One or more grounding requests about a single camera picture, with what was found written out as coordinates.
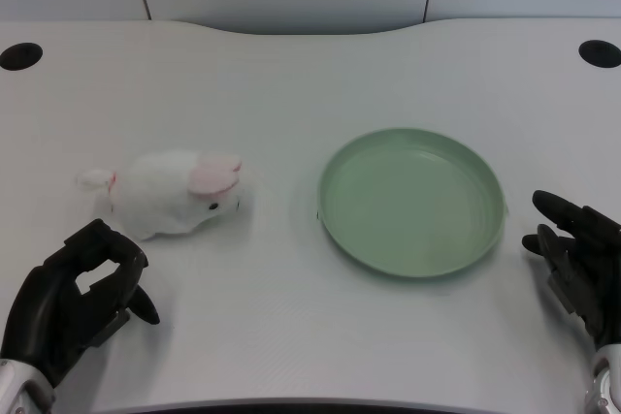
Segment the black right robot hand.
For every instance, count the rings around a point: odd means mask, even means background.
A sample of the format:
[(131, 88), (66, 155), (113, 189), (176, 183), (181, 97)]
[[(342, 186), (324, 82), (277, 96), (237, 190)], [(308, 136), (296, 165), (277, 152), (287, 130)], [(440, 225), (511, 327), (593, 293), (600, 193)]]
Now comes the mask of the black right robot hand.
[(549, 269), (547, 284), (569, 313), (579, 317), (597, 349), (620, 342), (620, 224), (588, 206), (547, 191), (534, 192), (535, 208), (567, 233), (546, 224), (522, 238)]

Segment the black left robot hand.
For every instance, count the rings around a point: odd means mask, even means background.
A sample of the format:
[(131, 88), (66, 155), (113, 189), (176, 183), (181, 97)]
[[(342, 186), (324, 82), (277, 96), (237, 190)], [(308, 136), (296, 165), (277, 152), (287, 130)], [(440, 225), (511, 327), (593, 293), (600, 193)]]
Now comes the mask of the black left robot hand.
[(35, 367), (57, 387), (86, 349), (101, 346), (131, 315), (159, 324), (139, 285), (147, 266), (136, 243), (101, 219), (91, 221), (25, 278), (9, 312), (1, 357)]

